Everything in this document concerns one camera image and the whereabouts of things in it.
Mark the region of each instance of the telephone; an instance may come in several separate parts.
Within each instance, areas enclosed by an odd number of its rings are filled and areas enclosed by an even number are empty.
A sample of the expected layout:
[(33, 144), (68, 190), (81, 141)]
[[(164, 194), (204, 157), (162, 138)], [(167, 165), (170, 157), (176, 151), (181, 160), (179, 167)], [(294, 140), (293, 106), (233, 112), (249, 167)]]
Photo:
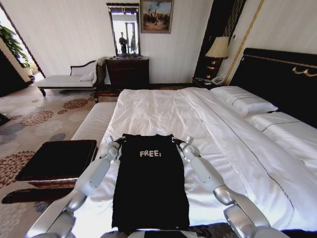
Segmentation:
[(213, 78), (211, 82), (215, 85), (221, 85), (224, 82), (224, 79), (221, 76), (219, 76), (219, 77)]

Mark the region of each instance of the black headboard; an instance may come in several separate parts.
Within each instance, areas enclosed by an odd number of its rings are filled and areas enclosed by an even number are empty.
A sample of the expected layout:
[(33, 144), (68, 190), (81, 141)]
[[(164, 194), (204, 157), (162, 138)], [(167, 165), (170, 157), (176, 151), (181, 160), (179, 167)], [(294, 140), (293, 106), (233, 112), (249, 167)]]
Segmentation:
[(230, 85), (317, 128), (317, 55), (246, 48)]

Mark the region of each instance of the black t-shirt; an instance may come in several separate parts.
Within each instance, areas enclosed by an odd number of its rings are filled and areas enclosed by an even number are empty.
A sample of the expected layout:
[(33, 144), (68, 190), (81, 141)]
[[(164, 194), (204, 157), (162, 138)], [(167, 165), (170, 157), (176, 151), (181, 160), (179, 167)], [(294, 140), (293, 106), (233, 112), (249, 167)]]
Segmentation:
[(112, 227), (133, 231), (189, 226), (184, 165), (172, 135), (124, 136)]

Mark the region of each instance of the wooden dresser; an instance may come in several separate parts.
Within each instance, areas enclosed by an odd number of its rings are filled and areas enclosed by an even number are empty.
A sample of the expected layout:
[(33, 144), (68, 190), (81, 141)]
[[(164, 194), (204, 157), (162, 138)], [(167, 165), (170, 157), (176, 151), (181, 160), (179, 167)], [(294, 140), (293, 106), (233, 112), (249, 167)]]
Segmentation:
[(149, 86), (148, 57), (109, 57), (106, 66), (111, 86), (118, 89), (142, 89)]

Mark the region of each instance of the mirror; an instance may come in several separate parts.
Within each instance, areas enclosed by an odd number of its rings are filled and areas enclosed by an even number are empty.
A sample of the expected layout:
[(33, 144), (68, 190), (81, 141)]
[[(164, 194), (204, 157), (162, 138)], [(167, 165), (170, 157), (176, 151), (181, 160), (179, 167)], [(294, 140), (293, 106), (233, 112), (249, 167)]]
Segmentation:
[(117, 56), (140, 56), (139, 4), (107, 3), (115, 53)]

